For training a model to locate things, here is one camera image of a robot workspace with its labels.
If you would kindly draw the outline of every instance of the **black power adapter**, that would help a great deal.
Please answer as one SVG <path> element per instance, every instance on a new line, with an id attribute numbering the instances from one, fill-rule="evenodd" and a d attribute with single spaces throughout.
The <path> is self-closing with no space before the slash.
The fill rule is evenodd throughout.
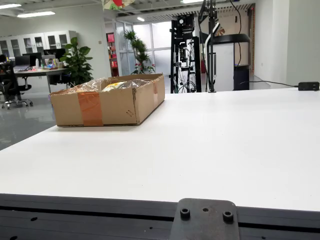
<path id="1" fill-rule="evenodd" d="M 320 83 L 318 81 L 299 82 L 299 91 L 319 91 Z"/>

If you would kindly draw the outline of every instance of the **bottle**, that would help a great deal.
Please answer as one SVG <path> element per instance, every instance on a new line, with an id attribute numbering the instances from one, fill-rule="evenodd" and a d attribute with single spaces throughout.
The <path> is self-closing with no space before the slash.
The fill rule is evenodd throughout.
<path id="1" fill-rule="evenodd" d="M 35 60 L 35 68 L 39 69 L 39 59 L 38 58 Z"/>

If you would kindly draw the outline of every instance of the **open cardboard box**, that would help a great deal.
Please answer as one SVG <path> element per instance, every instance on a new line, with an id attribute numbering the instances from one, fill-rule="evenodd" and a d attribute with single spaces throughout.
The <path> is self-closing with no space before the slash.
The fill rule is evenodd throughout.
<path id="1" fill-rule="evenodd" d="M 149 82 L 135 88 L 101 91 L 109 84 L 133 79 Z M 64 89 L 51 93 L 56 124 L 61 127 L 139 125 L 165 99 L 163 74 L 110 77 L 99 84 L 97 92 L 70 93 L 70 89 Z"/>

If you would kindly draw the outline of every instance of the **white cabinet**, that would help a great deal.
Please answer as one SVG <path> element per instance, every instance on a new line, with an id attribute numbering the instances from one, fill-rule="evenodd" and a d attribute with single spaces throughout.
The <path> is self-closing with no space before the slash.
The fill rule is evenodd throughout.
<path id="1" fill-rule="evenodd" d="M 0 37 L 0 54 L 8 58 L 22 54 L 42 53 L 47 49 L 63 49 L 76 37 L 75 31 L 53 31 L 11 37 Z"/>
<path id="2" fill-rule="evenodd" d="M 19 37 L 21 39 L 21 48 L 23 54 L 44 54 L 44 49 L 48 49 L 48 47 L 46 46 L 46 39 L 44 33 L 21 35 Z"/>
<path id="3" fill-rule="evenodd" d="M 63 49 L 77 34 L 75 31 L 53 31 L 45 32 L 44 36 L 47 49 Z"/>
<path id="4" fill-rule="evenodd" d="M 22 55 L 21 41 L 19 36 L 0 38 L 0 53 L 8 58 L 15 58 Z"/>

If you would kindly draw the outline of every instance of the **white table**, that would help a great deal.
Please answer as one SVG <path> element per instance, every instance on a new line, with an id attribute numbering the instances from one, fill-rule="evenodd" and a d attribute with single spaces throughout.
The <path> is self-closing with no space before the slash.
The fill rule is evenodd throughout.
<path id="1" fill-rule="evenodd" d="M 0 151 L 0 193 L 320 211 L 320 91 L 165 97 L 140 126 L 55 126 Z"/>
<path id="2" fill-rule="evenodd" d="M 38 70 L 33 70 L 33 71 L 17 71 L 14 74 L 17 78 L 47 76 L 49 92 L 51 93 L 50 79 L 48 76 L 61 75 L 61 74 L 65 73 L 67 70 L 68 70 L 67 68 L 38 69 Z"/>

